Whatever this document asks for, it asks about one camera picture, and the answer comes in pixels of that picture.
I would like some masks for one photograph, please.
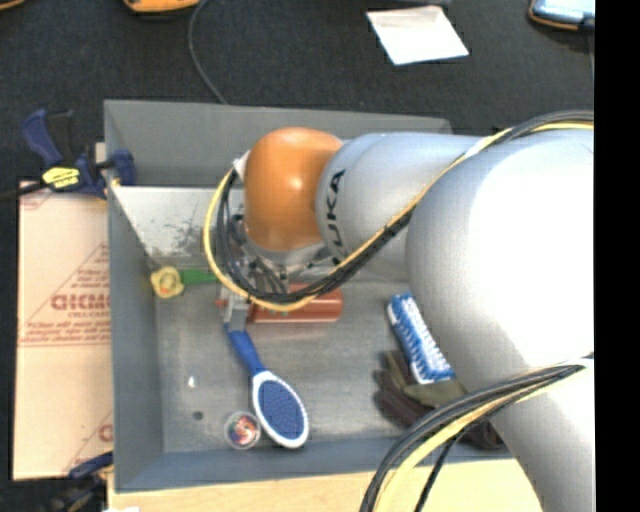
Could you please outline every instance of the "blue brush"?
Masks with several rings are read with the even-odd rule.
[[[394,295],[387,306],[387,314],[417,382],[428,384],[455,376],[410,292]]]
[[[267,370],[245,330],[227,335],[251,374],[251,397],[262,428],[285,448],[299,448],[309,436],[309,419],[302,400],[284,380]]]

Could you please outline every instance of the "cable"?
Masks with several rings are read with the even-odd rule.
[[[431,489],[433,489],[433,486],[436,483],[436,478],[438,478],[440,471],[442,471],[442,468],[444,467],[444,461],[447,459],[447,456],[449,455],[451,448],[455,446],[455,444],[458,442],[458,440],[461,437],[462,437],[461,435],[458,435],[456,437],[451,438],[449,441],[447,441],[447,444],[445,445],[442,452],[440,452],[440,455],[438,456],[438,459],[433,465],[433,468],[431,468],[431,473],[429,473],[429,478],[427,479],[427,483],[425,484],[424,489],[422,489],[422,493],[420,493],[420,498],[418,498],[418,502],[416,503],[416,506],[413,509],[413,512],[422,512],[422,509],[427,504],[427,499],[429,499],[429,493],[431,492]]]
[[[25,185],[24,187],[19,187],[14,190],[7,190],[6,192],[0,193],[0,203],[5,201],[11,201],[12,199],[17,199],[20,196],[24,196],[26,194],[30,194],[31,192],[36,192],[38,190],[42,190],[43,188],[48,187],[46,183],[40,181],[38,183],[31,183],[29,185]]]
[[[590,367],[591,365],[585,365],[583,362],[528,372],[523,376],[469,393],[425,415],[412,425],[389,450],[371,480],[360,511],[385,510],[385,506],[391,499],[390,496],[395,493],[399,482],[406,477],[408,471],[440,444],[463,432],[465,427],[472,428],[477,422],[486,421],[487,416],[496,414],[507,405],[530,398],[540,391],[546,391],[551,384],[558,383]],[[395,463],[402,458],[404,461],[383,489],[385,478]]]
[[[354,250],[349,256],[336,265],[331,272],[317,280],[314,283],[307,285],[306,287],[290,293],[269,293],[264,290],[260,290],[257,287],[251,285],[244,279],[241,272],[238,272],[237,268],[229,266],[224,261],[225,255],[229,255],[229,251],[224,246],[224,237],[218,238],[221,246],[220,249],[224,253],[223,266],[225,267],[226,276],[220,281],[235,293],[247,298],[248,300],[259,303],[259,305],[271,309],[273,311],[288,312],[298,309],[308,304],[315,297],[328,293],[337,287],[344,284],[351,277],[353,277],[382,247],[389,242],[397,233],[399,233],[404,227],[406,227],[411,220],[411,216],[420,200],[427,194],[431,187],[451,169],[455,168],[461,162],[471,158],[487,148],[507,142],[509,140],[535,133],[544,130],[551,129],[593,129],[594,116],[590,111],[563,111],[556,112],[544,116],[536,117],[530,121],[516,125],[512,128],[503,130],[495,135],[485,137],[474,144],[471,148],[458,156],[449,165],[447,165],[430,183],[425,185],[423,189],[409,202],[409,204],[397,213],[391,220],[374,235],[372,235],[364,244]],[[231,168],[220,182],[217,190],[215,191],[209,209],[205,216],[204,222],[204,248],[207,255],[207,260],[216,275],[222,275],[222,271],[218,267],[215,258],[211,252],[209,240],[209,232],[211,230],[211,221],[213,212],[219,205],[225,205],[228,200],[229,190],[236,177],[237,172],[234,168]],[[218,222],[216,224],[216,231],[224,230],[225,224],[221,222],[221,217],[218,215]]]
[[[196,20],[198,19],[198,15],[202,11],[202,9],[204,9],[204,7],[209,3],[209,1],[210,0],[202,0],[198,4],[198,7],[196,7],[196,10],[193,11],[191,18],[189,19],[189,29],[187,31],[187,45],[189,47],[189,54],[191,55],[191,60],[193,61],[193,65],[195,66],[196,71],[198,71],[198,74],[204,81],[209,91],[218,99],[220,103],[222,103],[223,105],[228,105],[229,103],[227,103],[227,100],[224,99],[224,96],[222,96],[218,88],[215,85],[213,85],[213,83],[211,82],[207,74],[204,72],[204,69],[202,68],[202,64],[200,64],[200,59],[198,59],[198,56],[196,55],[196,50],[193,44],[193,34],[195,31]]]

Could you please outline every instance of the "gray bin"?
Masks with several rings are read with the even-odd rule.
[[[115,490],[163,489],[374,470],[400,430],[373,402],[380,353],[398,348],[384,308],[405,282],[356,277],[330,324],[249,324],[265,365],[301,395],[311,424],[299,450],[266,436],[248,451],[223,424],[250,410],[248,375],[214,305],[218,284],[170,300],[152,292],[163,264],[207,268],[200,233],[213,185],[263,134],[309,126],[349,138],[375,131],[447,133],[446,121],[404,116],[190,103],[108,101],[107,154],[126,147],[136,187],[109,192]],[[495,457],[468,447],[452,460]]]

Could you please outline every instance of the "blue handle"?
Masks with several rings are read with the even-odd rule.
[[[258,357],[258,353],[253,345],[253,341],[251,341],[251,338],[249,337],[249,333],[247,333],[247,331],[230,331],[226,327],[225,329],[229,336],[229,340],[231,340],[231,344],[236,349],[236,352],[249,370],[249,373],[254,376],[265,371],[266,368],[260,361],[260,357]]]
[[[21,131],[29,147],[44,159],[45,169],[48,169],[62,162],[63,156],[49,134],[46,117],[44,109],[34,112],[22,123]]]
[[[133,163],[133,156],[126,149],[116,149],[111,156],[121,185],[135,185],[137,180],[136,167]]]

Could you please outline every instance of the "green object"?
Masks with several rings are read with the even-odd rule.
[[[182,279],[182,284],[185,286],[198,283],[212,283],[218,280],[218,278],[212,272],[207,272],[206,270],[198,270],[195,268],[181,270],[180,279]]]

